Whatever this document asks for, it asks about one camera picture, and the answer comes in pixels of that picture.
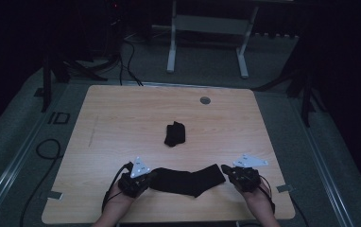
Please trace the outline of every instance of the metal stand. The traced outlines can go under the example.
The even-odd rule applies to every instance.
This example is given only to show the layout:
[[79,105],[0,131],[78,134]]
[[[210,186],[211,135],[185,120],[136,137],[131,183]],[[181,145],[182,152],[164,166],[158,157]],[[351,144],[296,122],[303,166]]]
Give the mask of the metal stand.
[[240,76],[243,79],[249,77],[248,67],[246,66],[245,51],[248,45],[254,20],[258,12],[255,7],[249,20],[224,19],[213,17],[200,17],[177,14],[177,0],[172,1],[172,26],[171,26],[171,46],[169,48],[167,73],[175,71],[175,58],[177,54],[176,33],[177,30],[190,30],[200,32],[222,33],[243,35],[244,40],[240,47],[236,48],[236,57],[239,62]]

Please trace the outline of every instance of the black cloth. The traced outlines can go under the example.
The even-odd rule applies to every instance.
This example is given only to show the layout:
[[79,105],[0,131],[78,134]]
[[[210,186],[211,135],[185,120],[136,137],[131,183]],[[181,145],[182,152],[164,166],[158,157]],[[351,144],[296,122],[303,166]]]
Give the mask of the black cloth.
[[173,148],[177,144],[182,144],[186,141],[186,133],[184,125],[174,121],[173,125],[166,126],[166,137],[164,143]]
[[226,180],[217,164],[197,172],[177,171],[168,168],[152,170],[157,176],[150,188],[197,198],[206,190],[224,183]]

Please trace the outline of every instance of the black object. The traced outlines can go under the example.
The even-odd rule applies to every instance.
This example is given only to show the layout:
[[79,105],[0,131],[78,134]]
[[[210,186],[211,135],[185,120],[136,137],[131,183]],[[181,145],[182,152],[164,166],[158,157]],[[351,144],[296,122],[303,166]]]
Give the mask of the black object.
[[107,190],[104,200],[101,206],[101,211],[104,211],[104,207],[107,204],[107,202],[116,197],[119,194],[113,195],[110,197],[110,192],[113,187],[113,185],[116,182],[116,179],[118,178],[119,174],[122,172],[122,170],[127,169],[129,172],[122,174],[121,179],[119,179],[118,187],[121,189],[120,193],[124,193],[125,195],[136,198],[140,196],[146,189],[148,189],[149,183],[151,182],[151,179],[156,176],[156,173],[149,173],[144,174],[142,176],[139,176],[137,178],[132,179],[130,177],[130,172],[133,169],[133,163],[128,162],[127,164],[123,165],[119,171],[116,173],[115,177],[113,178],[113,181],[110,185],[110,188]]
[[157,173],[157,177],[152,180],[150,188],[195,198],[226,181],[218,165],[208,166],[193,173],[168,168],[156,168],[152,172]]
[[151,180],[157,175],[157,173],[148,173],[142,176],[131,178],[130,172],[123,173],[121,179],[119,179],[118,187],[122,192],[132,198],[140,196],[148,186]]
[[174,121],[173,125],[166,126],[166,137],[164,143],[173,148],[177,144],[186,141],[186,133],[184,125]]
[[272,212],[275,213],[275,203],[272,201],[272,198],[268,195],[268,193],[260,186],[261,177],[258,173],[257,169],[247,167],[229,167],[226,165],[222,165],[222,172],[227,174],[229,180],[233,185],[242,192],[253,192],[257,188],[266,195],[268,199]]

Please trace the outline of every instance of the cable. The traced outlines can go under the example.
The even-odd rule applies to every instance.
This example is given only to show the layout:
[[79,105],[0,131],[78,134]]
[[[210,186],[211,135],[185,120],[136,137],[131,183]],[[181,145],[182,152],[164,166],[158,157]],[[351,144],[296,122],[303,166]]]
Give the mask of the cable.
[[268,186],[268,190],[269,190],[269,196],[272,198],[272,189],[271,189],[271,185],[269,185],[269,182],[266,180],[266,178],[265,178],[265,177],[263,177],[263,176],[261,176],[261,175],[260,175],[260,177],[261,177],[264,181],[266,181],[266,185]]
[[118,195],[121,194],[121,193],[122,193],[122,191],[116,193],[115,195],[113,195],[113,196],[111,196],[109,199],[107,199],[106,202],[110,201],[111,199],[115,198],[116,196],[118,196]]
[[[46,142],[52,141],[54,143],[57,144],[57,153],[54,157],[48,157],[48,156],[44,156],[40,153],[40,147],[45,144]],[[53,162],[51,163],[51,166],[48,168],[48,170],[45,172],[44,176],[42,177],[42,179],[39,181],[39,183],[37,184],[36,188],[34,188],[33,192],[30,194],[30,197],[27,199],[26,204],[24,209],[22,210],[22,214],[21,214],[21,218],[20,218],[20,222],[19,222],[19,226],[24,226],[24,219],[25,219],[25,213],[27,210],[27,207],[29,206],[31,200],[33,199],[34,195],[36,194],[37,190],[39,189],[39,187],[43,184],[44,180],[47,178],[48,174],[50,174],[51,170],[53,169],[54,165],[56,164],[56,162],[63,157],[63,155],[60,155],[60,142],[56,139],[46,139],[44,141],[42,141],[37,147],[36,147],[36,153],[39,157],[46,159],[46,160],[53,160]]]
[[305,215],[304,215],[304,213],[302,212],[301,208],[298,206],[298,204],[295,202],[295,200],[293,200],[292,197],[290,197],[290,200],[292,200],[292,203],[296,206],[296,209],[298,209],[299,213],[301,213],[301,218],[303,218],[303,221],[304,221],[305,225],[306,225],[307,227],[309,227],[307,218],[305,217]]
[[131,60],[132,60],[132,58],[134,56],[134,45],[131,44],[130,42],[126,41],[126,40],[124,40],[124,43],[130,45],[131,48],[132,48],[131,54],[130,54],[130,57],[129,57],[129,60],[128,60],[128,65],[127,65],[127,67],[124,66],[124,68],[128,71],[129,75],[137,82],[137,84],[139,86],[143,86],[143,83],[138,78],[136,78],[136,76],[130,71],[130,62],[131,62]]

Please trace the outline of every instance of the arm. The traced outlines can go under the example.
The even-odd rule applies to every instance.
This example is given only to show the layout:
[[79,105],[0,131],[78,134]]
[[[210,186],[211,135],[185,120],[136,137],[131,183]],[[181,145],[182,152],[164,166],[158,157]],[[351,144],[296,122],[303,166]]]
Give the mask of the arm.
[[[112,187],[110,197],[121,192],[118,187],[118,183]],[[134,198],[124,195],[123,193],[118,194],[111,200],[109,200],[104,207],[103,214],[93,225],[94,227],[112,227],[114,226],[130,209],[130,206],[135,201]]]
[[[263,182],[260,187],[268,193],[268,188]],[[256,188],[253,192],[240,192],[248,205],[251,213],[257,218],[257,220],[263,225],[263,227],[280,227],[277,219],[275,219],[272,213],[271,205],[266,195]]]

